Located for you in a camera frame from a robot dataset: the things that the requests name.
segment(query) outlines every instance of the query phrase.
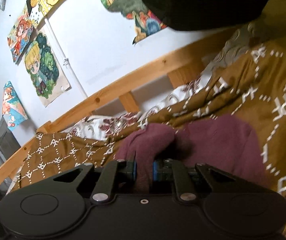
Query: metal screw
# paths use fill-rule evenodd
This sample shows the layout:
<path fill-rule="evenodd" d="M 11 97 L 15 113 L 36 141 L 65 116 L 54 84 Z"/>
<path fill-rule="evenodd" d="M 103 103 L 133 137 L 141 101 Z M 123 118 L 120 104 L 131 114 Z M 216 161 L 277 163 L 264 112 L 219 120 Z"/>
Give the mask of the metal screw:
<path fill-rule="evenodd" d="M 141 204 L 147 204 L 147 203 L 149 203 L 149 201 L 147 200 L 147 199 L 141 199 Z"/>
<path fill-rule="evenodd" d="M 92 198 L 95 201 L 105 201 L 108 199 L 108 195 L 105 193 L 96 193 Z"/>
<path fill-rule="evenodd" d="M 171 168 L 172 167 L 172 159 L 165 159 L 164 160 L 164 166 L 167 168 Z"/>
<path fill-rule="evenodd" d="M 193 193 L 183 193 L 180 198 L 184 201 L 191 201 L 196 199 L 196 195 Z"/>

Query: black device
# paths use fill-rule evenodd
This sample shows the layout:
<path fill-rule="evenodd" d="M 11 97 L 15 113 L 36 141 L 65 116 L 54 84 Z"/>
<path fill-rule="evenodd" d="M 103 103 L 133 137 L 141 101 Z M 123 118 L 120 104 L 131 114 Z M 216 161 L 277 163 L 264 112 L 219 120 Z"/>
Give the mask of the black device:
<path fill-rule="evenodd" d="M 0 201 L 0 239 L 286 239 L 286 200 L 198 163 L 154 162 L 148 194 L 134 194 L 136 164 L 85 163 Z"/>
<path fill-rule="evenodd" d="M 164 24 L 177 31 L 199 31 L 258 18 L 268 0 L 142 0 Z"/>

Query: floral pillow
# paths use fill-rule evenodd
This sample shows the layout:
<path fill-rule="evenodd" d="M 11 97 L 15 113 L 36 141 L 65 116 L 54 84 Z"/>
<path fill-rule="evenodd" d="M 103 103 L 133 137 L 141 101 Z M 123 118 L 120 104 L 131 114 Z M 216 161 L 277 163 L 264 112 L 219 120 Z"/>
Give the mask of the floral pillow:
<path fill-rule="evenodd" d="M 120 117 L 92 115 L 83 118 L 63 132 L 68 132 L 81 138 L 105 141 L 109 135 L 118 133 L 125 127 L 135 124 L 141 115 L 141 112 L 126 113 Z"/>

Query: wooden slat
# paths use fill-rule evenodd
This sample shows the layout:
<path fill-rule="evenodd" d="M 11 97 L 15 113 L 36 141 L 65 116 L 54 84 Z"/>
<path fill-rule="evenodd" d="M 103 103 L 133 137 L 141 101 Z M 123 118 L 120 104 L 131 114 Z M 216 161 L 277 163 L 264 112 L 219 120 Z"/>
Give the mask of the wooden slat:
<path fill-rule="evenodd" d="M 199 70 L 203 68 L 204 66 L 200 59 L 197 62 L 169 72 L 167 76 L 169 77 L 173 88 L 177 88 L 195 80 L 200 74 Z"/>
<path fill-rule="evenodd" d="M 50 130 L 49 130 L 49 126 L 52 122 L 51 121 L 48 121 L 46 123 L 44 123 L 40 128 L 38 128 L 36 130 L 36 132 L 42 132 L 42 133 L 51 133 Z"/>
<path fill-rule="evenodd" d="M 13 171 L 22 165 L 24 159 L 27 156 L 28 151 L 30 150 L 33 139 L 28 141 L 23 147 L 21 147 L 16 153 L 14 153 L 3 165 L 0 166 L 0 184 L 6 179 Z"/>
<path fill-rule="evenodd" d="M 216 33 L 181 49 L 160 57 L 113 82 L 102 90 L 89 96 L 83 102 L 63 114 L 50 125 L 50 132 L 63 130 L 71 123 L 88 116 L 88 113 L 109 103 L 110 101 L 134 90 L 150 81 L 153 81 L 180 67 L 199 62 L 205 55 L 219 51 L 231 37 L 235 28 Z"/>
<path fill-rule="evenodd" d="M 21 163 L 21 165 L 19 165 L 19 166 L 17 167 L 17 169 L 14 169 L 14 170 L 11 172 L 11 174 L 9 175 L 9 178 L 10 178 L 11 180 L 13 180 L 13 178 L 15 177 L 15 175 L 16 175 L 16 173 L 17 173 L 17 170 L 19 169 L 20 166 L 22 166 L 22 164 L 23 164 L 23 163 Z"/>
<path fill-rule="evenodd" d="M 119 100 L 121 101 L 122 105 L 124 106 L 125 110 L 127 112 L 138 112 L 140 111 L 140 108 L 133 96 L 133 93 L 127 92 L 124 95 L 121 95 L 119 97 Z"/>

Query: white wall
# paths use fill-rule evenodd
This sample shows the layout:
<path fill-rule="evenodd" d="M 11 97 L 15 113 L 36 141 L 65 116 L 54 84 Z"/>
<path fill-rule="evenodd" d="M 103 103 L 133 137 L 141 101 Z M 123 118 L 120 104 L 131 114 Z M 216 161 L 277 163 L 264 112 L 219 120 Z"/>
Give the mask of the white wall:
<path fill-rule="evenodd" d="M 20 125 L 14 130 L 21 145 L 34 135 L 34 127 L 55 120 L 83 100 L 73 78 L 63 67 L 62 58 L 53 46 L 46 26 L 45 32 L 72 89 L 45 108 L 36 95 L 23 60 L 19 65 L 13 63 L 6 37 L 24 3 L 25 0 L 7 0 L 5 11 L 0 11 L 0 118 L 3 86 L 10 80 L 31 118 L 29 124 Z M 125 19 L 120 13 L 108 12 L 100 0 L 64 0 L 62 5 L 52 10 L 49 22 L 88 96 L 143 64 L 210 33 L 184 33 L 167 28 L 134 46 L 134 22 Z M 161 95 L 156 99 L 140 102 L 144 110 L 162 99 L 171 89 L 166 79 L 161 79 L 152 87 L 137 92 L 140 95 L 152 94 L 154 97 L 155 90 L 162 88 Z"/>

